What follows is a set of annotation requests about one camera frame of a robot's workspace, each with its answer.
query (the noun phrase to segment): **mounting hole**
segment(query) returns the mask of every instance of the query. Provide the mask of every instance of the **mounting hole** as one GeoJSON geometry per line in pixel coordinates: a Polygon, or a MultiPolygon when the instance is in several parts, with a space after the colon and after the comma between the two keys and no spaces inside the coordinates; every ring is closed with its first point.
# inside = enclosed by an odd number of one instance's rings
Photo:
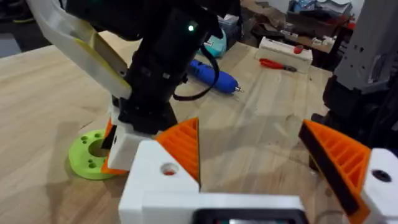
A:
{"type": "Polygon", "coordinates": [[[107,155],[108,150],[102,149],[102,139],[97,139],[93,141],[89,146],[88,146],[88,152],[95,156],[95,157],[104,157],[107,155]]]}
{"type": "Polygon", "coordinates": [[[160,167],[160,171],[163,175],[174,175],[178,172],[178,166],[172,163],[166,163],[160,167]]]}
{"type": "Polygon", "coordinates": [[[391,182],[392,181],[391,176],[388,173],[384,172],[383,170],[372,170],[372,175],[377,180],[380,180],[383,182],[391,182]]]}

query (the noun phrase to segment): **wire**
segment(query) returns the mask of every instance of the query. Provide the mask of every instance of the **wire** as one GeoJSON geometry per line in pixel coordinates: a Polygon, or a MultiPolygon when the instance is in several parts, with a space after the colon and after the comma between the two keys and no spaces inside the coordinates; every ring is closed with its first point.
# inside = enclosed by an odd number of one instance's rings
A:
{"type": "Polygon", "coordinates": [[[211,86],[209,88],[207,88],[205,91],[203,91],[203,92],[201,92],[199,94],[193,95],[193,96],[178,96],[178,95],[176,95],[174,93],[173,94],[173,98],[175,100],[178,100],[178,101],[193,101],[193,100],[197,100],[197,99],[203,97],[204,95],[206,95],[216,85],[216,83],[218,81],[218,78],[220,77],[220,68],[218,68],[217,60],[212,56],[211,53],[209,53],[209,51],[207,51],[207,49],[205,48],[204,45],[202,45],[200,47],[200,50],[201,50],[202,54],[210,61],[211,66],[214,69],[214,73],[215,73],[214,81],[211,84],[211,86]]]}

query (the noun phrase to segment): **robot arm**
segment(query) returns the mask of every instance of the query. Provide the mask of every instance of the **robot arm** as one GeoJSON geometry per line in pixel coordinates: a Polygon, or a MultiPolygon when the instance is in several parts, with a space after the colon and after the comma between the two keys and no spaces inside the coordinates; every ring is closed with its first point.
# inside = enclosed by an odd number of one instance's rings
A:
{"type": "MultiPolygon", "coordinates": [[[[109,112],[116,130],[105,139],[111,144],[103,144],[111,150],[108,167],[112,169],[129,170],[142,140],[177,124],[171,96],[194,100],[212,87],[191,97],[174,94],[187,79],[186,68],[206,38],[222,35],[216,14],[193,1],[27,2],[44,36],[112,95],[109,112]],[[128,68],[91,24],[126,40],[142,39],[128,68]]],[[[217,79],[216,60],[205,49],[202,52],[217,79]]]]}

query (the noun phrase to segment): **blue handle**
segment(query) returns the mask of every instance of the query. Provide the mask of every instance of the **blue handle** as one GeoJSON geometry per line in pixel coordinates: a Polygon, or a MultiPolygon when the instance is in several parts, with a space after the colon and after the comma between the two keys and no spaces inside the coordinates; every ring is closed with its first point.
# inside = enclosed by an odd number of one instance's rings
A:
{"type": "MultiPolygon", "coordinates": [[[[211,66],[201,63],[198,60],[192,60],[188,73],[199,79],[200,81],[211,85],[214,82],[215,74],[211,66]]],[[[230,74],[220,71],[220,77],[216,82],[214,88],[218,91],[226,94],[231,94],[235,92],[236,87],[238,87],[238,82],[230,74]]]]}

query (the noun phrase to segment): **lime green disc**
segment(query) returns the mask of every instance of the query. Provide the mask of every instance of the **lime green disc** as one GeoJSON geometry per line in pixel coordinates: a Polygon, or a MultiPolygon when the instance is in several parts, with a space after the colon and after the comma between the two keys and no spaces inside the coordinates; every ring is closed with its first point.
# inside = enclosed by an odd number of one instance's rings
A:
{"type": "Polygon", "coordinates": [[[69,149],[69,163],[80,177],[89,180],[104,180],[113,174],[102,174],[101,167],[106,155],[98,155],[104,141],[105,130],[90,131],[76,139],[69,149]]]}

